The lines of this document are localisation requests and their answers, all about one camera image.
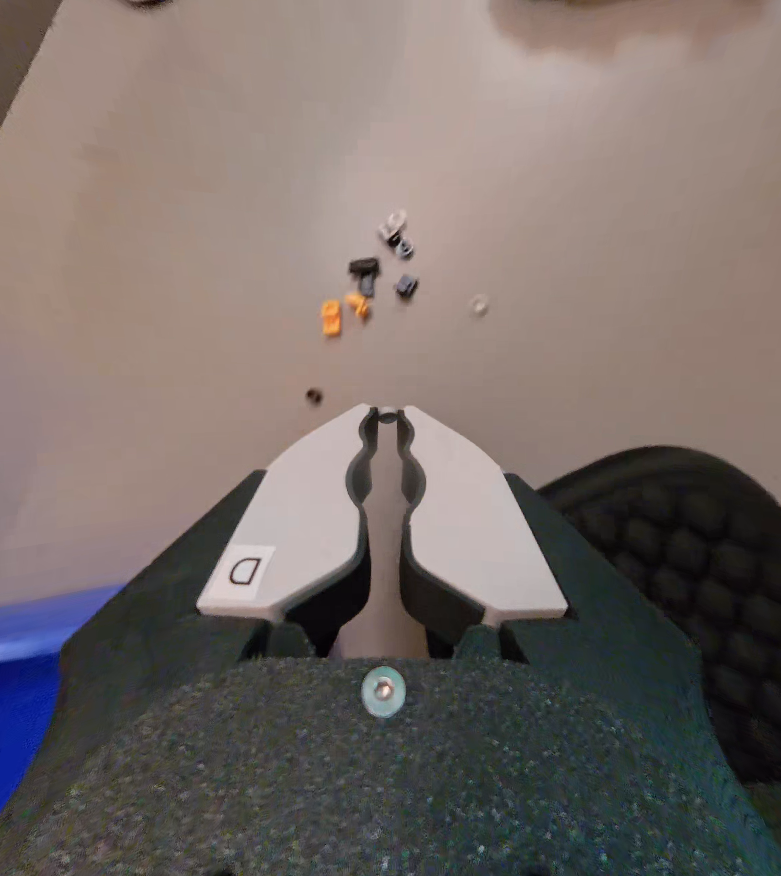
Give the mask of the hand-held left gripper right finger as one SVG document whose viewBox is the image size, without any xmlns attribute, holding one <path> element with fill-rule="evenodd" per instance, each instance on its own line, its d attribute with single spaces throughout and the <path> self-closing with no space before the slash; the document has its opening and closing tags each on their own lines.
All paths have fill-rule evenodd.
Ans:
<svg viewBox="0 0 781 876">
<path fill-rule="evenodd" d="M 457 647 L 474 626 L 564 618 L 568 601 L 501 466 L 416 407 L 397 413 L 397 448 L 400 595 L 428 640 Z"/>
</svg>

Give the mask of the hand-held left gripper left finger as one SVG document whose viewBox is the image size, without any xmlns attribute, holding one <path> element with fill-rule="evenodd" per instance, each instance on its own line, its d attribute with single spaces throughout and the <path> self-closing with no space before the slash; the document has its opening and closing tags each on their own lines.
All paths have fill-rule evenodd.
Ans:
<svg viewBox="0 0 781 876">
<path fill-rule="evenodd" d="M 377 409 L 359 404 L 275 458 L 199 596 L 202 615 L 287 621 L 331 646 L 369 597 L 376 437 Z"/>
</svg>

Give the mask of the blue plastic bin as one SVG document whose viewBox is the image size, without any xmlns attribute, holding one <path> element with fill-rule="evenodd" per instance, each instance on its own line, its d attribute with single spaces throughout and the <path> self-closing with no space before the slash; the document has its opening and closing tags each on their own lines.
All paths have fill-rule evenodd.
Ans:
<svg viewBox="0 0 781 876">
<path fill-rule="evenodd" d="M 63 645 L 123 587 L 0 606 L 0 813 L 47 732 L 61 684 Z"/>
</svg>

